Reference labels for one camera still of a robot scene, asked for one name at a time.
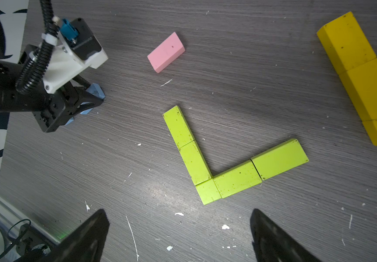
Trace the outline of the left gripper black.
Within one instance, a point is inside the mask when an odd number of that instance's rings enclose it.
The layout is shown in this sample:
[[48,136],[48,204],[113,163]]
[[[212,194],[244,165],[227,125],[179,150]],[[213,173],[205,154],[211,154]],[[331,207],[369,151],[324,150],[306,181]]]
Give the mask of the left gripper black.
[[55,132],[59,127],[72,123],[77,114],[87,115],[92,108],[85,106],[90,104],[85,102],[86,93],[104,100],[104,92],[100,86],[90,86],[85,91],[87,81],[80,76],[76,79],[83,86],[73,86],[70,81],[67,82],[59,91],[46,96],[43,109],[32,112],[44,133]]

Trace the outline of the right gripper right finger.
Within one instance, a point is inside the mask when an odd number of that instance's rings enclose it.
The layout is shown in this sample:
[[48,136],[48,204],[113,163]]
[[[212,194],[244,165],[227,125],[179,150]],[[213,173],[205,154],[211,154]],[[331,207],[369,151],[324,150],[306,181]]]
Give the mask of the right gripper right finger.
[[258,262],[319,261],[259,209],[252,212],[250,228]]

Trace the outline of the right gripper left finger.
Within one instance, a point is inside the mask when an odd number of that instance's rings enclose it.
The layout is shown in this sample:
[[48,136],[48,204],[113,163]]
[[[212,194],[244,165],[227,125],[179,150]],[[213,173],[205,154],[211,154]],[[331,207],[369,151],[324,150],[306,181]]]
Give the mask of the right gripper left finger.
[[73,233],[62,240],[40,262],[99,262],[109,230],[104,209],[97,210]]

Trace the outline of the green long block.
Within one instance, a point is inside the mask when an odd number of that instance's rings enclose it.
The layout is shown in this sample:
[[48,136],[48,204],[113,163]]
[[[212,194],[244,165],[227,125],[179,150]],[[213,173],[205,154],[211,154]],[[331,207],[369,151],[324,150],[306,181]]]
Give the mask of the green long block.
[[243,190],[262,183],[262,179],[252,160],[233,167],[213,178],[222,198],[227,198]]
[[262,180],[268,180],[309,161],[297,139],[290,139],[251,158]]

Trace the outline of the small green cube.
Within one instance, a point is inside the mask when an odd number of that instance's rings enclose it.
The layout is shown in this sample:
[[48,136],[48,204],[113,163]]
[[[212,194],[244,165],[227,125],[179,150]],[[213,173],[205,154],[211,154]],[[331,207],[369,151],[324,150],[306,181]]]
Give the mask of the small green cube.
[[208,205],[222,198],[214,179],[196,185],[196,190],[203,205]]

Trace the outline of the green block pair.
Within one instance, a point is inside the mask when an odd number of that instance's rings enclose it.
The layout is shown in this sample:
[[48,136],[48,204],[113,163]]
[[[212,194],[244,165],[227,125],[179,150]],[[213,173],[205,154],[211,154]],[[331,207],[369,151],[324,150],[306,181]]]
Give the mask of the green block pair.
[[181,109],[177,105],[166,111],[163,118],[177,148],[182,148],[195,140]]

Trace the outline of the yellow block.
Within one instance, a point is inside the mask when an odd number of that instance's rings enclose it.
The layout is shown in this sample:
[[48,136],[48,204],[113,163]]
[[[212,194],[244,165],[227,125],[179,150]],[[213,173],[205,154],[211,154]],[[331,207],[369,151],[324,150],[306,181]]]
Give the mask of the yellow block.
[[339,75],[362,121],[377,119],[377,59]]
[[338,75],[376,59],[352,12],[322,26],[317,36]]

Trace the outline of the light blue block top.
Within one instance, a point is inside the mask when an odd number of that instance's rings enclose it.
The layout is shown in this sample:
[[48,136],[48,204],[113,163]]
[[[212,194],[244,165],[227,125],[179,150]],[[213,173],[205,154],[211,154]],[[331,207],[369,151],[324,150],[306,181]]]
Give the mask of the light blue block top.
[[[103,90],[102,90],[102,88],[100,87],[99,84],[96,84],[96,83],[91,84],[90,87],[86,91],[88,93],[96,96],[97,98],[100,98],[102,100],[105,99],[105,94],[104,94],[104,92],[103,92]],[[82,111],[80,114],[81,115],[87,115],[87,114],[89,114],[89,112],[91,110],[92,109],[87,109],[85,111]],[[68,124],[72,123],[73,121],[74,121],[74,117],[71,117],[65,125],[68,125]]]

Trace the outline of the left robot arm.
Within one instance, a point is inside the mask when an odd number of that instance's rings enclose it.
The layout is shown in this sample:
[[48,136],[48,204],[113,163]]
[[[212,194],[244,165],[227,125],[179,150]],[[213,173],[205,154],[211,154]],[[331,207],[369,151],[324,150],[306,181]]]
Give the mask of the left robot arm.
[[45,133],[56,131],[100,106],[100,85],[81,77],[108,56],[81,17],[69,21],[41,1],[44,33],[40,45],[28,45],[18,63],[5,60],[6,37],[0,22],[0,113],[31,112]]

